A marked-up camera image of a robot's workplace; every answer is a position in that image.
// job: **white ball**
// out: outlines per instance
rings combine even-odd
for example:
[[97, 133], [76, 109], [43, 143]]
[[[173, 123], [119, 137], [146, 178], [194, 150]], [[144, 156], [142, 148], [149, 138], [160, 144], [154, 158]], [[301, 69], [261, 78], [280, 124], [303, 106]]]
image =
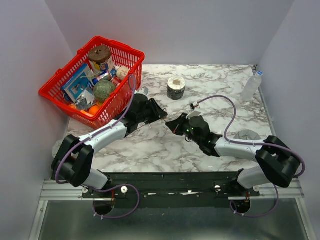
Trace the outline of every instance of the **white ball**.
[[120, 79], [123, 80], [126, 78], [126, 76], [129, 74], [130, 69], [127, 68], [126, 66], [121, 66], [119, 69], [116, 71], [116, 76]]

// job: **blue box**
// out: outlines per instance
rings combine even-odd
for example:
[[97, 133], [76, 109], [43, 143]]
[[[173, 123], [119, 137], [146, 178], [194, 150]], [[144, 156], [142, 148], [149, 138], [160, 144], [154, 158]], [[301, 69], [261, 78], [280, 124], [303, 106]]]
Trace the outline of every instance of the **blue box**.
[[84, 90], [90, 86], [92, 72], [88, 64], [84, 63], [74, 73], [74, 75], [61, 87], [64, 92], [64, 98], [68, 102], [75, 103]]

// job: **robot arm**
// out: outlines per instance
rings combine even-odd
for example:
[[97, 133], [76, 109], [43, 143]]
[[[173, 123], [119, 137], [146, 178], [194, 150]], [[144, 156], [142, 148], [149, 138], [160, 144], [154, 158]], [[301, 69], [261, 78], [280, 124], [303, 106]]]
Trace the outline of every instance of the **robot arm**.
[[116, 120], [120, 118], [121, 114], [108, 125], [87, 135], [83, 135], [80, 138], [73, 135], [65, 137], [53, 160], [51, 168], [56, 172], [68, 151], [89, 137], [89, 140], [85, 144], [81, 144], [73, 151], [72, 155], [68, 156], [61, 167], [59, 176], [74, 187], [85, 185], [101, 190], [109, 179], [102, 172], [91, 168], [94, 155], [109, 144], [123, 139], [137, 130], [138, 124], [152, 124], [165, 118], [167, 115], [168, 114], [159, 107], [153, 98], [148, 100], [145, 95], [137, 93], [134, 95], [133, 102], [126, 116], [116, 126], [102, 131], [112, 126]]
[[250, 189], [253, 186], [273, 183], [279, 187], [287, 188], [300, 166], [300, 162], [287, 151], [261, 146], [261, 143], [279, 145], [288, 148], [275, 136], [265, 140], [247, 141], [236, 140], [244, 144], [232, 143], [222, 135], [210, 131], [209, 124], [200, 115], [191, 116], [183, 113], [178, 119], [167, 122], [167, 127], [178, 136], [186, 136], [199, 145], [208, 156], [235, 157], [257, 162], [259, 166], [251, 169], [239, 170], [233, 186]]

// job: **screw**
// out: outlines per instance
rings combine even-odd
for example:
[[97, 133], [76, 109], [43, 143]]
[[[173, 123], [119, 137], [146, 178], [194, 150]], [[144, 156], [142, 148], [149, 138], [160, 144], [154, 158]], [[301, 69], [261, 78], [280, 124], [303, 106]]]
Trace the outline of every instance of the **screw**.
[[254, 190], [255, 192], [259, 192], [260, 187], [259, 187], [259, 186], [254, 186], [254, 187], [253, 187], [253, 190]]
[[85, 187], [83, 187], [81, 191], [83, 194], [86, 194], [87, 192], [89, 192], [88, 188], [85, 188]]

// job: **plastic bottle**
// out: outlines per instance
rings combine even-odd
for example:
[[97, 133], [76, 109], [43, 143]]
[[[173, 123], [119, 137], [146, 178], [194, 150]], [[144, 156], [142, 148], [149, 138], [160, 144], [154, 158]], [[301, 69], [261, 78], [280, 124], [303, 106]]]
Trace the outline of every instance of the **plastic bottle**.
[[257, 71], [256, 74], [249, 78], [248, 82], [246, 83], [241, 95], [240, 100], [243, 102], [249, 101], [258, 90], [262, 83], [261, 76], [263, 75], [262, 71]]

